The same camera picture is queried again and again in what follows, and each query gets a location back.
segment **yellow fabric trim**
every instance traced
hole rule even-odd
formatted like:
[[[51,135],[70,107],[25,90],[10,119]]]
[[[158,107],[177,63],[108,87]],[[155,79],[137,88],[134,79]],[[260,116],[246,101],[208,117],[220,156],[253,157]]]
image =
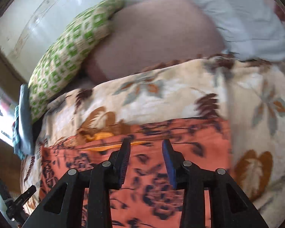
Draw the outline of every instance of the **yellow fabric trim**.
[[[141,143],[145,143],[145,142],[146,141],[134,141],[134,142],[131,142],[131,146],[140,145]],[[101,152],[101,151],[105,151],[105,150],[108,150],[108,149],[119,148],[119,147],[121,147],[121,144],[115,144],[115,145],[111,145],[111,146],[92,147],[92,148],[86,148],[84,150]]]
[[[91,142],[91,141],[94,141],[94,140],[101,140],[101,139],[106,139],[106,138],[109,138],[109,137],[112,137],[114,136],[113,133],[109,133],[109,132],[99,132],[99,133],[96,133],[94,134],[93,137],[91,137],[90,135],[85,135],[85,139],[88,141],[88,142]]]

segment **orange floral fabric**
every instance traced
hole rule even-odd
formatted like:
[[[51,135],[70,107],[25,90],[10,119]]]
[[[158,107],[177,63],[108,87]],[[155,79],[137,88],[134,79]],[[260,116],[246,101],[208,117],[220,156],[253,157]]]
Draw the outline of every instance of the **orange floral fabric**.
[[[165,122],[132,125],[130,134],[91,141],[84,145],[60,143],[41,147],[42,176],[40,199],[71,168],[79,171],[93,168],[118,150],[125,137],[132,140],[125,183],[110,191],[114,226],[139,228],[179,227],[183,191],[169,184],[162,155],[162,141],[169,138],[174,149],[186,160],[207,170],[230,168],[230,128],[221,118],[173,119]],[[82,227],[87,219],[87,196],[84,196]],[[206,225],[210,227],[209,196],[205,195]]]

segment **bedsheet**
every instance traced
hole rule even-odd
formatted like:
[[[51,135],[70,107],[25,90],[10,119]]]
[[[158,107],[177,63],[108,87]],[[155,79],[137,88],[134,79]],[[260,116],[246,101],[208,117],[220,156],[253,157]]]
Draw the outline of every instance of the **bedsheet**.
[[[239,62],[218,54],[74,90],[49,104],[35,156],[22,163],[21,187],[40,201],[42,150],[128,134],[131,125],[207,117],[228,121],[234,179],[269,227],[285,219],[285,64]],[[217,131],[222,127],[215,126]]]

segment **window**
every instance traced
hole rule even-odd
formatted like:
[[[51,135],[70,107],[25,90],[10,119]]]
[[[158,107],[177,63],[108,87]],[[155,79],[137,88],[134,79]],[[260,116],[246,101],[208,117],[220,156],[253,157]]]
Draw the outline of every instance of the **window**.
[[[11,146],[15,107],[16,104],[0,88],[0,139]]]

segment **metal screw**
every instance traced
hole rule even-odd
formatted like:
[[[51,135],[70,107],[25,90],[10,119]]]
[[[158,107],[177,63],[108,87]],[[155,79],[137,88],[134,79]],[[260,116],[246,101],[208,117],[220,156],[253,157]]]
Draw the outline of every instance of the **metal screw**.
[[[226,171],[223,168],[218,168],[217,169],[218,174],[220,175],[224,175],[226,173]]]
[[[102,166],[103,166],[103,167],[109,167],[110,165],[111,165],[111,162],[110,162],[110,161],[102,162]]]
[[[75,169],[70,169],[68,172],[67,172],[70,176],[73,176],[76,174],[76,170]]]
[[[185,160],[185,161],[183,162],[183,165],[184,165],[184,166],[192,166],[192,162],[189,161],[189,160]]]

